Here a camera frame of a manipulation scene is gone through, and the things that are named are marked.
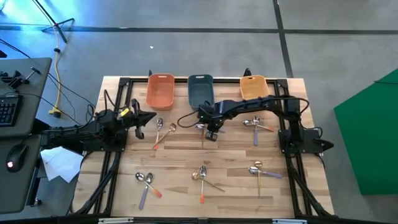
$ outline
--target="keyboard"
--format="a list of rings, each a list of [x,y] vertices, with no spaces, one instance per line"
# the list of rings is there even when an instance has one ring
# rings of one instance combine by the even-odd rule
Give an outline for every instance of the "keyboard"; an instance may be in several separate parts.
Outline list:
[[[0,127],[14,126],[22,105],[22,95],[0,95]]]

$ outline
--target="wooden table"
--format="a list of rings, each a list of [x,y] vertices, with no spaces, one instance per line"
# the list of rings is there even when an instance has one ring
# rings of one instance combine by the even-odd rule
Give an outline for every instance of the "wooden table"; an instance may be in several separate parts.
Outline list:
[[[116,97],[120,77],[104,77],[97,111],[104,109],[103,91],[108,90],[112,100]],[[304,80],[288,79],[290,94],[307,98]],[[215,99],[241,100],[238,84],[214,84]],[[135,83],[132,98],[136,98],[144,111],[152,111],[146,104],[146,83]],[[260,124],[279,129],[277,116],[269,111],[241,114],[227,120],[223,126],[226,131],[218,135],[217,142],[205,140],[201,149],[201,131],[196,128],[177,127],[157,151],[151,149],[156,137],[156,119],[162,118],[164,127],[160,135],[167,132],[170,123],[191,113],[188,105],[186,83],[176,83],[174,105],[171,111],[156,111],[157,116],[146,127],[142,127],[144,140],[129,130],[126,150],[122,153],[119,165],[116,191],[111,215],[113,217],[212,217],[212,218],[292,218],[294,217],[290,196],[289,179],[285,158],[280,152],[277,133],[259,130],[259,144],[253,146],[253,128],[245,127],[242,121],[260,117]],[[182,120],[185,125],[197,121],[195,115]],[[302,115],[302,123],[312,127],[310,108]],[[79,175],[73,207],[80,208],[93,193],[100,179],[103,152],[94,152],[84,161]],[[257,196],[257,176],[248,172],[248,167],[259,160],[263,170],[278,172],[282,179],[261,177],[261,197]],[[325,171],[320,159],[312,154],[303,154],[303,164],[308,188],[325,210],[333,213]],[[200,166],[207,167],[206,179],[225,189],[221,192],[205,184],[205,203],[200,203],[201,182],[191,179]],[[152,185],[160,190],[162,198],[148,191],[143,210],[138,209],[144,183],[138,182],[136,172],[154,174]],[[297,186],[300,208],[304,210],[302,192]],[[105,190],[102,206],[108,191]]]

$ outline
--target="yellow cable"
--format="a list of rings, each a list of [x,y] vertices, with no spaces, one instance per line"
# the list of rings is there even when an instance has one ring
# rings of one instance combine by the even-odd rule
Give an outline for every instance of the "yellow cable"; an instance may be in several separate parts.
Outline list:
[[[55,31],[54,25],[51,23],[50,19],[47,17],[47,15],[43,12],[43,10],[37,5],[37,3],[32,0],[32,2],[40,9],[40,11],[42,12],[42,14],[45,16],[45,18],[48,20],[48,22],[51,25],[52,30],[54,31],[55,34],[55,40],[57,42],[57,46],[55,47],[56,49],[59,47],[59,41],[58,41],[58,35],[57,35],[57,31]],[[52,108],[52,110],[49,111],[49,114],[54,114],[54,112],[61,112],[58,108],[59,108],[59,102],[60,102],[60,98],[61,98],[61,77],[58,71],[58,60],[59,60],[59,53],[55,52],[55,62],[54,62],[54,69],[55,69],[55,73],[57,74],[57,80],[58,80],[58,93],[57,93],[57,100],[55,101],[55,104]]]

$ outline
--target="concrete floor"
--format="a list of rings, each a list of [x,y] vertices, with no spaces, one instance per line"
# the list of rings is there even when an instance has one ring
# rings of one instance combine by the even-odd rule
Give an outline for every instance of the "concrete floor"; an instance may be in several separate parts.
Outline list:
[[[276,29],[272,0],[69,0],[40,1],[57,21],[74,17],[76,26]],[[285,29],[398,29],[394,0],[280,0]],[[27,0],[9,1],[0,22],[42,24],[47,21]],[[209,73],[240,77],[246,67],[268,77],[286,77],[278,34],[67,32],[59,69],[64,85],[96,102],[104,75],[146,75],[148,69],[175,75]],[[31,57],[53,57],[54,35],[37,31],[0,30],[0,38]],[[304,78],[315,124],[335,143],[325,153],[326,175],[335,213],[344,218],[398,223],[398,196],[362,196],[338,128],[333,107],[397,68],[396,35],[287,34],[295,78]],[[23,58],[4,45],[9,58]],[[85,120],[86,102],[65,92]],[[56,88],[47,82],[44,98],[55,101]],[[66,100],[65,112],[72,113]],[[38,117],[53,126],[69,119]],[[0,220],[64,215],[76,180],[42,182],[43,205]]]

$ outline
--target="green backdrop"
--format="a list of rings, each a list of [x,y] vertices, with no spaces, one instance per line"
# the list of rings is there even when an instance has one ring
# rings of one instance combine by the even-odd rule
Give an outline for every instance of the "green backdrop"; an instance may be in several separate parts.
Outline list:
[[[398,70],[335,107],[362,194],[398,194]]]

